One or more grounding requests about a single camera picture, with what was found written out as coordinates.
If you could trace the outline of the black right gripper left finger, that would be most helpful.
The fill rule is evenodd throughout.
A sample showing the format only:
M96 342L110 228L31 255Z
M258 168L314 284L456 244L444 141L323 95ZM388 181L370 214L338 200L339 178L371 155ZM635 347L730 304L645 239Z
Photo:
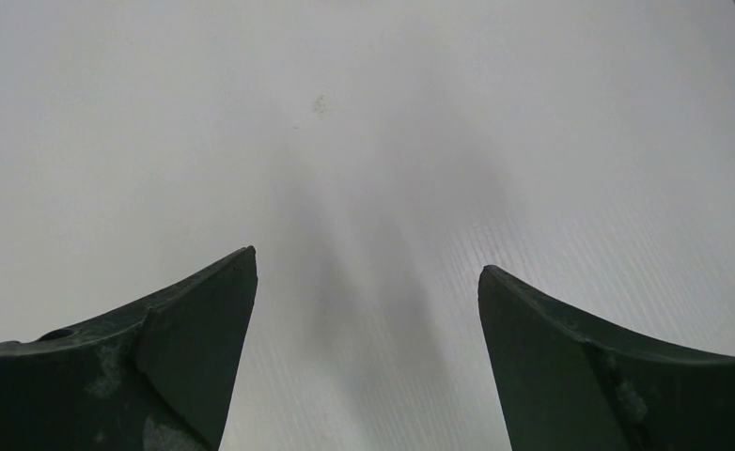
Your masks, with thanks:
M32 342L0 342L0 450L216 450L258 287L244 247Z

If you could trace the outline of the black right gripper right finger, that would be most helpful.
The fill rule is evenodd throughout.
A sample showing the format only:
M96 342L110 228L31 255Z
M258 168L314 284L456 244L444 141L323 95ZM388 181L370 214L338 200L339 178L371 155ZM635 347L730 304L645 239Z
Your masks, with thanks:
M486 266L478 310L515 450L735 451L735 357L634 332Z

